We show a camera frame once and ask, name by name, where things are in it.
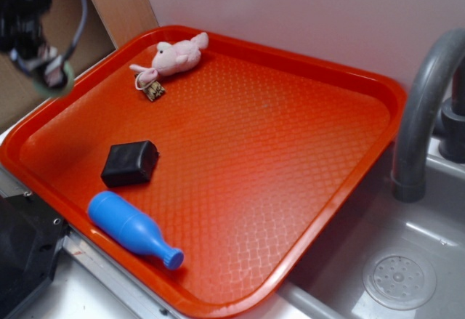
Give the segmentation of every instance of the gray faucet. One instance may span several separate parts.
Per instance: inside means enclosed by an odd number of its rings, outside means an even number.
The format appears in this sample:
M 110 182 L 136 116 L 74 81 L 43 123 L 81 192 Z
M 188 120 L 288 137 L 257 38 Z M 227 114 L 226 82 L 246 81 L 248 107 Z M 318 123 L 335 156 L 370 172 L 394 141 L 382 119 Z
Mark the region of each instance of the gray faucet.
M 422 199 L 434 121 L 451 80 L 452 97 L 442 104 L 445 137 L 441 155 L 465 163 L 465 29 L 443 34 L 421 64 L 405 106 L 392 164 L 392 193 L 399 201 Z

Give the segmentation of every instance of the stuffed pig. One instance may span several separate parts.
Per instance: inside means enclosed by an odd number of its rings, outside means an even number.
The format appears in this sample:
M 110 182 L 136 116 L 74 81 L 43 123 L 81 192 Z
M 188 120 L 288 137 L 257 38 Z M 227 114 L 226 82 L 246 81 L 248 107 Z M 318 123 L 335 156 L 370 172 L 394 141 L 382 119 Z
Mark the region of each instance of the stuffed pig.
M 157 53 L 152 60 L 152 67 L 130 65 L 134 72 L 140 73 L 138 80 L 143 84 L 156 81 L 159 76 L 170 76 L 194 68 L 201 59 L 201 49 L 209 45 L 209 36 L 202 32 L 189 41 L 170 44 L 162 41 L 157 44 Z

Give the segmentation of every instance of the orange tray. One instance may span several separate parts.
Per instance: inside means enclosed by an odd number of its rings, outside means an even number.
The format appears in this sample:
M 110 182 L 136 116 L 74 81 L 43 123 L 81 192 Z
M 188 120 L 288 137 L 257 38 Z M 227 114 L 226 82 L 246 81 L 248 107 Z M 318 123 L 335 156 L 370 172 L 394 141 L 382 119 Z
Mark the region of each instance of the orange tray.
M 0 160 L 171 306 L 218 318 L 277 288 L 392 141 L 405 93 L 383 76 L 210 33 L 201 63 L 163 79 L 151 103 L 129 65 L 197 33 L 171 26 L 132 40 L 16 126 Z M 160 152 L 151 181 L 112 190 L 184 251 L 173 272 L 86 215 L 107 189 L 110 146 L 142 140 Z

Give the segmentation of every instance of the sink drain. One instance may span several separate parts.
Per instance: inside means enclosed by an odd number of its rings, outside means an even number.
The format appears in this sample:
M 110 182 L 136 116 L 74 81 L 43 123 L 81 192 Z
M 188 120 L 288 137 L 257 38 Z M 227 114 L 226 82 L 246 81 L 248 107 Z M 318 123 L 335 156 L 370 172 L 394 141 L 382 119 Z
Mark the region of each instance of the sink drain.
M 431 299 L 436 275 L 422 255 L 407 249 L 384 249 L 366 262 L 363 285 L 385 307 L 412 310 Z

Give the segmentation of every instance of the toy bottle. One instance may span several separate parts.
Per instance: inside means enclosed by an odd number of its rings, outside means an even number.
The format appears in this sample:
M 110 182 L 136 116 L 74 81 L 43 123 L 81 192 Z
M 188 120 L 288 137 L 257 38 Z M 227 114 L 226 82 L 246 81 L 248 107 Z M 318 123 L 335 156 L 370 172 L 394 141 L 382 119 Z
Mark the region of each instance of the toy bottle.
M 121 196 L 101 192 L 91 199 L 87 213 L 98 227 L 131 252 L 155 255 L 170 270 L 182 264 L 182 251 L 170 247 L 157 224 Z

